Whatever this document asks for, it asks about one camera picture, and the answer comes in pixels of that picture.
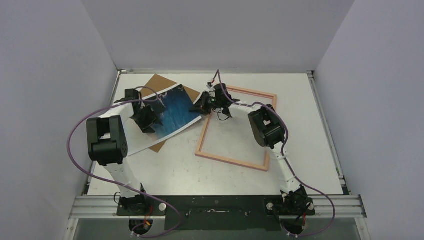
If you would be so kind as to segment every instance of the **wooden picture frame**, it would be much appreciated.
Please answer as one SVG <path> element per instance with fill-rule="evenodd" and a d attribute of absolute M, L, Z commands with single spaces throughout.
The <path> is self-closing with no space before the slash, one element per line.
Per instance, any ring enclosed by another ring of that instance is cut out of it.
<path fill-rule="evenodd" d="M 241 87 L 228 86 L 228 85 L 226 86 L 226 88 L 229 92 L 247 94 L 247 95 L 252 95 L 252 96 L 270 99 L 272 101 L 272 106 L 274 107 L 274 109 L 277 109 L 277 95 L 276 94 L 262 92 L 262 91 L 256 91 L 256 90 L 249 90 L 249 89 L 245 89 L 245 88 L 241 88 Z M 207 153 L 207 152 L 202 152 L 203 144 L 205 142 L 205 138 L 206 138 L 206 135 L 207 135 L 207 132 L 208 132 L 208 127 L 209 127 L 210 122 L 211 122 L 211 115 L 207 116 L 206 122 L 203 125 L 203 129 L 201 131 L 200 139 L 198 141 L 196 152 L 195 152 L 196 156 L 211 159 L 211 160 L 216 160 L 216 161 L 220 161 L 220 162 L 224 162 L 224 163 L 228 163 L 228 164 L 233 164 L 233 165 L 237 165 L 237 166 L 241 166 L 241 167 L 245 167 L 245 168 L 256 169 L 256 170 L 260 170 L 260 171 L 264 171 L 264 172 L 268 171 L 269 166 L 270 166 L 270 155 L 267 152 L 265 152 L 265 155 L 264 155 L 263 165 L 245 162 L 245 161 L 241 161 L 241 160 L 237 160 L 237 159 L 232 159 L 232 158 L 229 158 L 229 157 L 218 156 L 218 155 Z"/>

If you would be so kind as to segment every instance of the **bolt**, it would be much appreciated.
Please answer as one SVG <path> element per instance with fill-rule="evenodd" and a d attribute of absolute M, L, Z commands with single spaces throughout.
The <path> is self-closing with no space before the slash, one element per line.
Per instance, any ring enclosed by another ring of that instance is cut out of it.
<path fill-rule="evenodd" d="M 161 204 L 159 204 L 159 210 L 160 211 L 165 211 L 165 209 L 167 209 L 167 205 L 165 204 L 165 203 L 161 203 Z"/>
<path fill-rule="evenodd" d="M 312 203 L 312 202 L 310 202 L 310 205 L 309 205 L 309 207 L 307 208 L 307 209 L 309 209 L 309 210 L 314 210 L 314 204 Z"/>
<path fill-rule="evenodd" d="M 271 211 L 274 207 L 274 204 L 272 202 L 268 202 L 268 204 L 266 205 L 266 209 L 268 209 L 269 211 Z"/>

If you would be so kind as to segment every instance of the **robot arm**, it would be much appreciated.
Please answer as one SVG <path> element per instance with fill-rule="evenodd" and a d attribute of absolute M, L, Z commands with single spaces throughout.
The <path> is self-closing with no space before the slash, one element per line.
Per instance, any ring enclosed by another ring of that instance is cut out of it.
<path fill-rule="evenodd" d="M 281 126 L 278 118 L 263 106 L 250 107 L 238 99 L 232 99 L 231 95 L 228 94 L 225 84 L 222 84 L 222 86 L 220 84 L 212 86 L 212 83 L 209 82 L 207 87 L 209 88 L 209 92 L 204 91 L 201 98 L 190 110 L 207 115 L 212 110 L 219 109 L 229 118 L 232 117 L 230 110 L 238 109 L 246 112 L 256 142 L 267 150 L 269 156 L 278 162 L 278 166 L 281 169 L 282 174 L 279 178 L 279 185 L 283 198 L 283 207 L 293 213 L 293 215 L 301 215 L 306 209 L 312 210 L 312 199 L 308 197 L 305 188 L 292 173 L 288 165 L 288 163 L 291 163 L 287 158 L 287 154 L 284 153 L 283 156 L 280 152 L 285 141 L 286 131 Z M 224 91 L 230 99 L 238 102 L 238 104 L 233 104 L 229 101 L 224 95 Z M 267 104 L 267 107 L 274 111 L 272 105 Z"/>
<path fill-rule="evenodd" d="M 126 89 L 125 98 L 115 102 L 140 100 L 141 93 L 135 89 Z M 105 114 L 87 120 L 88 155 L 92 161 L 97 161 L 111 174 L 116 182 L 126 183 L 134 189 L 145 192 L 143 185 L 136 179 L 127 162 L 128 143 L 124 132 L 124 123 L 132 119 L 143 133 L 154 133 L 153 124 L 162 122 L 153 112 L 150 105 L 141 102 L 119 105 Z M 146 206 L 146 197 L 133 192 L 123 186 L 120 191 L 120 204 L 124 208 L 131 208 L 137 203 L 137 209 L 143 210 Z"/>

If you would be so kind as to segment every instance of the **white platform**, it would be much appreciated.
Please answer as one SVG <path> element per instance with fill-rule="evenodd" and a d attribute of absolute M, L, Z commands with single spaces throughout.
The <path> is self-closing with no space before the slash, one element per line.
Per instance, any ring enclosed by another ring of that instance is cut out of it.
<path fill-rule="evenodd" d="M 214 75 L 160 74 L 199 92 Z M 145 85 L 153 74 L 123 74 L 114 100 L 124 90 Z M 336 165 L 321 122 L 315 98 L 306 74 L 222 74 L 230 86 L 243 87 L 278 95 L 277 113 L 287 124 L 286 149 L 298 177 L 326 194 L 343 194 Z M 150 149 L 129 156 L 134 175 L 151 195 L 278 195 L 277 163 L 271 161 L 263 172 L 195 156 L 204 120 L 169 139 L 159 153 Z M 95 175 L 111 178 L 100 165 Z M 88 195 L 113 195 L 114 184 L 92 179 Z M 317 194 L 307 189 L 308 194 Z"/>

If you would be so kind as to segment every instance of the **gray wall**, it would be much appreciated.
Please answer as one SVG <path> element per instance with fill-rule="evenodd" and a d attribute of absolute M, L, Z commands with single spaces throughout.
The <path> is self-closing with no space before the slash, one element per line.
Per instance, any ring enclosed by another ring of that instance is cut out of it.
<path fill-rule="evenodd" d="M 0 239 L 62 239 L 86 179 L 66 138 L 116 74 L 80 0 L 0 1 Z M 88 168 L 86 138 L 73 150 Z"/>
<path fill-rule="evenodd" d="M 314 70 L 354 0 L 82 0 L 119 69 Z"/>
<path fill-rule="evenodd" d="M 356 0 L 316 70 L 374 240 L 424 239 L 424 1 Z"/>

